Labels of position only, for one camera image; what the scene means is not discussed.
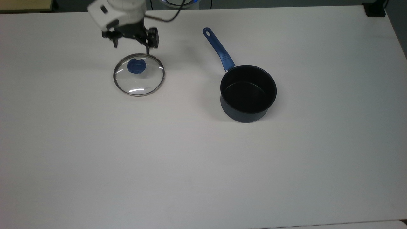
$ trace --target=black saucepan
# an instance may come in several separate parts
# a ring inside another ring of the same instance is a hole
[[[203,34],[218,53],[226,71],[221,82],[221,106],[232,119],[250,123],[263,117],[277,96],[273,78],[265,70],[252,66],[235,67],[233,60],[210,28]]]

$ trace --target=cable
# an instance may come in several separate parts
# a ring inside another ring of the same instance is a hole
[[[181,6],[179,7],[179,9],[178,9],[178,12],[175,14],[175,16],[173,17],[173,18],[171,18],[170,20],[162,20],[163,22],[171,22],[171,21],[173,21],[177,16],[178,16],[178,14],[180,13],[180,11],[182,10],[182,7],[184,6],[184,4],[185,4],[185,1],[186,0],[183,0],[182,1],[182,3],[181,3]]]

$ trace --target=wooden surface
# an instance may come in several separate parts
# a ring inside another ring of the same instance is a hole
[[[1,0],[0,13],[50,11],[53,0]]]
[[[148,12],[171,18],[174,11]],[[113,82],[145,48],[88,13],[0,15],[0,228],[249,229],[407,218],[407,61],[362,6],[188,10],[156,26],[166,79]],[[220,105],[224,71],[265,69],[255,123]]]

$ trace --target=glass lid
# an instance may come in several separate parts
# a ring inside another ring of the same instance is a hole
[[[155,92],[163,83],[164,66],[154,56],[132,54],[122,59],[114,69],[113,80],[124,93],[145,96]]]

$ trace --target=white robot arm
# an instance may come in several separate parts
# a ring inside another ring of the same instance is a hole
[[[88,6],[88,12],[102,30],[102,36],[113,41],[126,37],[137,40],[147,47],[158,48],[157,28],[146,29],[144,17],[146,0],[96,0]]]

